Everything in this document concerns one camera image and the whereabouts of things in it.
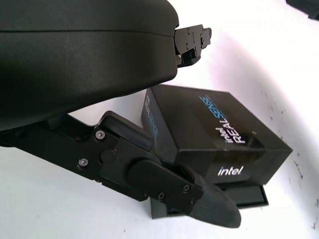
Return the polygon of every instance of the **black box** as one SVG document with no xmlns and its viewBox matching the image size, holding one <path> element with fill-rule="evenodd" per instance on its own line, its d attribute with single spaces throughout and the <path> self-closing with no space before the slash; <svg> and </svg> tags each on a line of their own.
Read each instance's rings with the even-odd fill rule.
<svg viewBox="0 0 319 239">
<path fill-rule="evenodd" d="M 142 122 L 160 159 L 191 167 L 231 192 L 242 207 L 267 204 L 262 185 L 292 152 L 227 92 L 152 87 L 146 93 Z"/>
</svg>

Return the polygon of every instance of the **white surface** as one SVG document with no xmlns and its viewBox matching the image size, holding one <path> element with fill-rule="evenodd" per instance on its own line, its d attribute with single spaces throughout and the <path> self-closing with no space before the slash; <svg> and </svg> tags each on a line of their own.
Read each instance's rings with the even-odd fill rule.
<svg viewBox="0 0 319 239">
<path fill-rule="evenodd" d="M 319 22 L 284 0 L 171 2 L 181 27 L 204 24 L 213 37 L 202 59 L 179 69 L 169 84 L 230 91 L 294 149 L 265 187 L 269 207 L 241 210 L 237 230 L 188 217 L 152 221 L 149 201 L 136 202 L 17 149 L 0 148 L 1 239 L 319 238 Z M 144 95 L 73 115 L 95 124 L 113 110 L 140 123 Z"/>
</svg>

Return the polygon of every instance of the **black plastic cover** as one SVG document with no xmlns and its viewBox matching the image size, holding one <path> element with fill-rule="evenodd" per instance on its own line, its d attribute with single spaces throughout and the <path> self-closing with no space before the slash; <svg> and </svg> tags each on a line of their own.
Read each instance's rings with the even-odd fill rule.
<svg viewBox="0 0 319 239">
<path fill-rule="evenodd" d="M 200 175 L 195 174 L 195 184 L 201 185 L 204 194 L 189 216 L 222 227 L 240 226 L 241 215 L 237 205 L 227 194 L 214 184 L 208 184 Z"/>
<path fill-rule="evenodd" d="M 319 20 L 319 0 L 287 0 L 287 3 L 309 15 L 309 18 Z"/>
<path fill-rule="evenodd" d="M 1 0 L 1 31 L 134 31 L 174 36 L 167 0 Z"/>
<path fill-rule="evenodd" d="M 4 0 L 0 131 L 172 80 L 178 16 L 166 0 Z"/>
</svg>

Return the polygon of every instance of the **bolt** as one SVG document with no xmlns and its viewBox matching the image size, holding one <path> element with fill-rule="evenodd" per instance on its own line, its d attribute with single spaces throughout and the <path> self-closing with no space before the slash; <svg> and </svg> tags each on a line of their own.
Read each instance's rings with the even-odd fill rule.
<svg viewBox="0 0 319 239">
<path fill-rule="evenodd" d="M 85 166 L 87 166 L 88 164 L 89 164 L 89 161 L 88 161 L 86 158 L 82 158 L 82 159 L 79 160 L 79 165 L 80 165 L 81 167 L 85 167 Z"/>
<path fill-rule="evenodd" d="M 96 131 L 95 137 L 96 137 L 97 139 L 99 139 L 99 140 L 102 140 L 102 139 L 105 138 L 105 133 L 104 133 L 103 131 L 101 131 L 101 130 Z"/>
<path fill-rule="evenodd" d="M 188 192 L 190 190 L 190 186 L 188 184 L 183 187 L 184 192 Z"/>
<path fill-rule="evenodd" d="M 163 200 L 165 198 L 165 193 L 159 193 L 158 194 L 158 199 Z"/>
</svg>

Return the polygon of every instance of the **metal bracket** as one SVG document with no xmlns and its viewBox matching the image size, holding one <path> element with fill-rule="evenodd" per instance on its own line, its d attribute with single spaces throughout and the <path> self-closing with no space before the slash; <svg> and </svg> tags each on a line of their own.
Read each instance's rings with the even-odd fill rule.
<svg viewBox="0 0 319 239">
<path fill-rule="evenodd" d="M 177 29 L 174 36 L 177 67 L 198 62 L 202 49 L 210 44 L 211 34 L 211 29 L 203 25 Z"/>
</svg>

